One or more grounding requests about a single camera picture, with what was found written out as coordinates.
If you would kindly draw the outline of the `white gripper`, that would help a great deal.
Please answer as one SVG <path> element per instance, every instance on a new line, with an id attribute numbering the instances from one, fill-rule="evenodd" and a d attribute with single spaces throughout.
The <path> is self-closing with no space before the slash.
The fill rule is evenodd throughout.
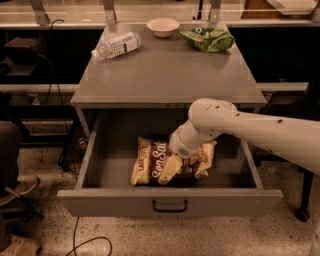
<path id="1" fill-rule="evenodd" d="M 189 119 L 180 125 L 170 136 L 169 148 L 173 155 L 168 158 L 158 183 L 168 184 L 182 167 L 181 159 L 190 159 L 203 144 L 213 141 L 221 134 L 221 131 L 212 128 L 208 122 L 199 123 Z"/>

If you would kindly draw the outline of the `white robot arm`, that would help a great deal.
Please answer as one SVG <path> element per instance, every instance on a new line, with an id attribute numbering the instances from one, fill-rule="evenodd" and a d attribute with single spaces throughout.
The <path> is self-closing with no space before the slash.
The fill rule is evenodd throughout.
<path id="1" fill-rule="evenodd" d="M 229 102 L 199 99 L 183 119 L 169 120 L 173 142 L 184 150 L 221 135 L 234 136 L 318 176 L 320 131 L 317 121 L 238 111 Z M 184 256 L 319 256 L 319 226 L 304 230 L 276 218 L 223 222 L 217 230 L 195 231 Z"/>

